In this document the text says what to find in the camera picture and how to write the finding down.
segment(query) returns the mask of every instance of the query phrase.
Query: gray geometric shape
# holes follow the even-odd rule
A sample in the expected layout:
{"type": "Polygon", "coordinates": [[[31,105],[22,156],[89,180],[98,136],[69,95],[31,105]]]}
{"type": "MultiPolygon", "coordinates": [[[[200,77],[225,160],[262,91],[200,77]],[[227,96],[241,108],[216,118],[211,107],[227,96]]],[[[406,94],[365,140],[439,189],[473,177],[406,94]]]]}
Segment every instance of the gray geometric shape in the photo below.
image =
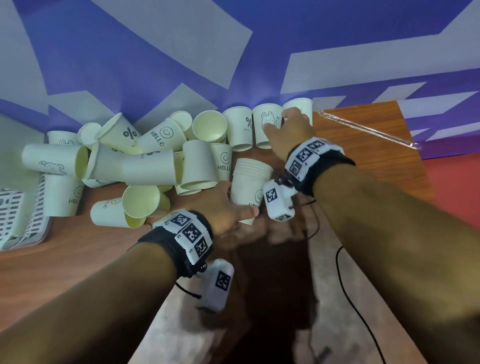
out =
{"type": "Polygon", "coordinates": [[[439,115],[449,111],[451,108],[457,106],[460,102],[465,101],[477,92],[478,91],[461,92],[450,95],[411,98],[398,101],[398,106],[400,106],[400,110],[405,119],[439,115]]]}
{"type": "Polygon", "coordinates": [[[175,111],[186,111],[193,118],[205,110],[217,110],[218,107],[191,88],[180,84],[162,102],[137,121],[134,126],[142,134],[160,124],[175,111]]]}
{"type": "Polygon", "coordinates": [[[211,0],[92,0],[136,35],[228,89],[252,31],[211,0]]]}
{"type": "Polygon", "coordinates": [[[405,100],[420,87],[422,87],[426,82],[419,82],[417,84],[408,84],[408,85],[397,85],[390,86],[384,92],[382,92],[379,97],[377,97],[374,102],[384,102],[384,101],[395,101],[395,100],[405,100]]]}
{"type": "Polygon", "coordinates": [[[49,95],[48,103],[80,124],[97,122],[103,125],[115,115],[88,91],[49,95]]]}
{"type": "Polygon", "coordinates": [[[416,136],[420,133],[423,133],[424,131],[426,130],[429,130],[430,128],[426,128],[426,129],[418,129],[418,130],[410,130],[410,135],[411,136],[416,136]]]}
{"type": "Polygon", "coordinates": [[[282,94],[480,67],[480,0],[440,34],[292,53],[282,94]]]}
{"type": "Polygon", "coordinates": [[[447,138],[449,136],[461,135],[465,133],[476,132],[477,130],[480,130],[480,122],[474,122],[473,124],[467,124],[467,125],[454,126],[453,128],[438,130],[437,132],[435,132],[434,135],[428,138],[427,141],[447,138]]]}
{"type": "Polygon", "coordinates": [[[334,109],[337,105],[343,101],[346,96],[327,96],[327,97],[314,97],[313,111],[322,111],[326,109],[334,109]]]}
{"type": "Polygon", "coordinates": [[[0,0],[0,98],[48,114],[35,52],[12,0],[0,0]]]}

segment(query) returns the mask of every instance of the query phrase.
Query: wooden table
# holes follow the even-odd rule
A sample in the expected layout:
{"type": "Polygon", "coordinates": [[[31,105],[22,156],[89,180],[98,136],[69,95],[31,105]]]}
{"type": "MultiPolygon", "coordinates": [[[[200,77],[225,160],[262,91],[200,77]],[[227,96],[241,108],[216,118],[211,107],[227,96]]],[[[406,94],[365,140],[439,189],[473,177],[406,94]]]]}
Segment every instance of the wooden table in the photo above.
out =
{"type": "MultiPolygon", "coordinates": [[[[396,102],[329,112],[410,139],[396,102]]],[[[359,168],[418,198],[434,200],[417,151],[318,115],[314,116],[314,127],[319,136],[341,145],[359,168]]],[[[282,168],[282,162],[270,150],[254,148],[235,154],[234,162],[238,157],[251,157],[271,164],[277,172],[282,168]]],[[[114,260],[149,230],[148,225],[129,230],[91,223],[89,210],[93,203],[119,197],[124,189],[123,183],[86,189],[79,216],[55,218],[44,243],[0,254],[0,330],[114,260]]],[[[200,194],[177,198],[174,191],[168,193],[173,209],[188,207],[200,194]]],[[[314,229],[316,220],[305,208],[303,210],[309,230],[314,229]]],[[[319,235],[310,242],[310,256],[302,213],[288,224],[275,223],[263,216],[253,228],[244,227],[241,232],[230,236],[232,249],[217,250],[214,256],[231,261],[236,269],[225,311],[214,316],[199,313],[193,309],[194,298],[174,288],[132,363],[216,363],[235,345],[229,358],[240,359],[260,344],[260,352],[269,353],[268,359],[272,359],[271,352],[288,355],[296,332],[297,351],[310,355],[308,348],[301,345],[306,340],[301,330],[308,330],[312,325],[312,344],[316,353],[325,353],[324,344],[329,340],[322,334],[318,323],[324,314],[331,313],[322,313],[322,307],[329,305],[318,305],[317,300],[325,299],[325,290],[321,287],[336,286],[337,282],[325,281],[334,269],[327,273],[322,271],[319,265],[332,268],[331,261],[328,264],[321,261],[325,252],[315,250],[314,246],[337,246],[338,241],[322,217],[321,221],[319,235]],[[238,343],[246,332],[248,335],[238,343]]],[[[182,279],[181,282],[192,291],[198,288],[194,279],[182,279]]],[[[345,309],[351,317],[350,308],[345,309]]]]}

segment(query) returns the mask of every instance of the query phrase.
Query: finger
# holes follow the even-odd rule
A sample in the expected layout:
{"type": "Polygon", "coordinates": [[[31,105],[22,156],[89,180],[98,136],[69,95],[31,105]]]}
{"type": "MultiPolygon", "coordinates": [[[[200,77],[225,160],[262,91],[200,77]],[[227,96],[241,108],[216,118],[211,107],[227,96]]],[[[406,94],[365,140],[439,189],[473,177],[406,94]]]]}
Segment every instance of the finger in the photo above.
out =
{"type": "Polygon", "coordinates": [[[226,195],[231,186],[232,186],[232,182],[220,181],[219,183],[216,184],[215,188],[220,190],[222,194],[226,195]]]}
{"type": "Polygon", "coordinates": [[[265,124],[264,125],[264,134],[265,136],[267,137],[268,140],[271,140],[271,138],[274,138],[276,133],[279,131],[280,129],[278,129],[275,125],[273,124],[265,124]]]}
{"type": "Polygon", "coordinates": [[[260,210],[258,207],[255,206],[247,206],[247,205],[235,205],[232,204],[233,212],[235,214],[235,220],[248,220],[250,218],[254,218],[258,216],[260,210]]]}
{"type": "Polygon", "coordinates": [[[282,111],[282,118],[288,119],[288,118],[294,118],[301,116],[301,111],[299,108],[288,108],[282,111]]]}

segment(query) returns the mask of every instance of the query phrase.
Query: wristband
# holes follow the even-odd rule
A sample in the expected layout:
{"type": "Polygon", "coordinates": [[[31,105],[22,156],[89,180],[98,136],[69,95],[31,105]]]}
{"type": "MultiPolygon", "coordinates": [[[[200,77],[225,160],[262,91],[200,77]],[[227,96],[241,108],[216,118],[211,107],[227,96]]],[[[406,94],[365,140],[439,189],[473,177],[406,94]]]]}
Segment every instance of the wristband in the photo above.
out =
{"type": "Polygon", "coordinates": [[[170,255],[178,277],[191,278],[202,271],[207,257],[214,250],[212,228],[205,216],[197,211],[172,212],[152,225],[153,229],[138,243],[161,245],[170,255]]]}
{"type": "Polygon", "coordinates": [[[285,170],[287,179],[297,191],[313,196],[313,185],[317,178],[337,164],[355,166],[355,162],[345,156],[341,147],[314,137],[290,151],[285,170]]]}

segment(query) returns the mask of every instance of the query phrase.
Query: red floor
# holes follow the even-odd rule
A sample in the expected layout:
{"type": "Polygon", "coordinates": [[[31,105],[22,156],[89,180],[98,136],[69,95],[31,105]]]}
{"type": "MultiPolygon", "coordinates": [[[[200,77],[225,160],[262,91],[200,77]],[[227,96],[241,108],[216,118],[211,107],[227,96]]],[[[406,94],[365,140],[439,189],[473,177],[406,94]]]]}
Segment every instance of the red floor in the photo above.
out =
{"type": "Polygon", "coordinates": [[[438,206],[480,230],[480,153],[424,163],[438,206]]]}

